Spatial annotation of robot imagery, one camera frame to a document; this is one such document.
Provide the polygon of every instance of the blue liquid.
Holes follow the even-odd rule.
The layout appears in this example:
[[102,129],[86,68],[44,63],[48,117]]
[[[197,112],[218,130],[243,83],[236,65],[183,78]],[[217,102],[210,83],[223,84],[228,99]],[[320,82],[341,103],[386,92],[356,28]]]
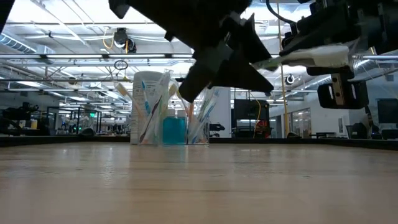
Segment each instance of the blue liquid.
[[185,118],[165,118],[163,120],[163,144],[185,144],[185,131]]

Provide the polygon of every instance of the table surface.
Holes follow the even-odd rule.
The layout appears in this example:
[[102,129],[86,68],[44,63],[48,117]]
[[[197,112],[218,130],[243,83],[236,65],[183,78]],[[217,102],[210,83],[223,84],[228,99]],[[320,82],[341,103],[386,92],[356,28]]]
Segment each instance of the table surface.
[[398,152],[317,145],[0,149],[0,223],[397,223]]

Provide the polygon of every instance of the yellow pole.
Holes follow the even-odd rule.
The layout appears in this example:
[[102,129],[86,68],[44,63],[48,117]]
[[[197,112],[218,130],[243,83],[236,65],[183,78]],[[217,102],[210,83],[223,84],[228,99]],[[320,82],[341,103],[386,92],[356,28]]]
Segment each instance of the yellow pole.
[[[276,0],[277,13],[279,14],[279,1]],[[280,33],[280,19],[278,19],[278,30],[279,30],[279,51],[282,51],[282,34]],[[286,94],[285,94],[285,83],[284,83],[284,68],[280,66],[280,82],[282,84],[282,96],[284,98],[284,120],[285,120],[285,138],[287,133],[289,133],[289,120],[287,119],[287,105],[286,105]]]

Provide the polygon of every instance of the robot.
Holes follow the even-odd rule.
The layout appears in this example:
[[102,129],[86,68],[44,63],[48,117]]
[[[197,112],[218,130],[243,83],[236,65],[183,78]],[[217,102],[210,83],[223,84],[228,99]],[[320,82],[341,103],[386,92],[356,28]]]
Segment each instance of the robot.
[[[398,49],[398,2],[394,0],[316,0],[310,5],[312,15],[298,22],[277,15],[269,0],[264,1],[292,29],[285,34],[281,56],[328,44],[350,45],[353,41],[353,53],[370,47],[377,54]],[[251,0],[109,0],[110,9],[120,19],[133,7],[165,29],[165,39],[176,37],[195,50],[197,62],[179,89],[189,102],[207,86],[244,88],[266,95],[273,90],[251,66],[269,60],[271,55],[255,33],[254,15],[248,20],[240,18],[250,4]],[[307,72],[331,74],[332,83],[318,88],[322,107],[360,109],[369,103],[365,82],[350,81],[354,78],[353,66],[311,67]]]

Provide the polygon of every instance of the ceiling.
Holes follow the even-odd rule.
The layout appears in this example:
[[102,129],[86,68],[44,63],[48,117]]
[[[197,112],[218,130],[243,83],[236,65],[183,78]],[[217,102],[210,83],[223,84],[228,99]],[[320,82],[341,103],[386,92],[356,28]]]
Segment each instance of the ceiling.
[[[127,34],[137,45],[139,54],[191,54],[192,50],[179,40],[168,42],[164,39],[165,31],[148,18],[130,8],[124,19],[118,19],[109,9],[107,0],[44,0],[42,7],[35,0],[16,0],[9,15],[3,34],[18,40],[33,49],[43,46],[53,50],[54,54],[123,54],[123,51],[112,43],[112,34],[118,27],[127,29]],[[279,1],[280,15],[293,21],[310,14],[308,4],[297,1]],[[253,1],[252,6],[241,15],[248,18],[255,13],[256,32],[271,54],[279,53],[279,22],[266,8],[262,1]],[[281,33],[290,30],[283,22],[280,23]],[[0,54],[20,54],[5,45],[0,45]],[[97,66],[87,66],[86,60],[77,61],[78,65],[66,65],[67,61],[57,60],[61,66],[35,64],[30,60],[9,60],[9,63],[31,71],[30,77],[42,78],[47,67],[47,73],[52,78],[85,78],[101,79],[109,75],[103,62]],[[192,65],[192,59],[136,59],[129,60],[126,76],[133,80],[138,71],[173,70],[174,76],[184,77]],[[296,77],[296,84],[308,83],[313,77],[307,75],[304,67],[283,68],[285,76],[292,74]],[[260,71],[274,86],[281,89],[281,69],[275,72]],[[59,83],[62,88],[76,88],[68,83]],[[113,88],[111,82],[103,82],[103,88]],[[253,93],[254,96],[264,98],[264,94]]]

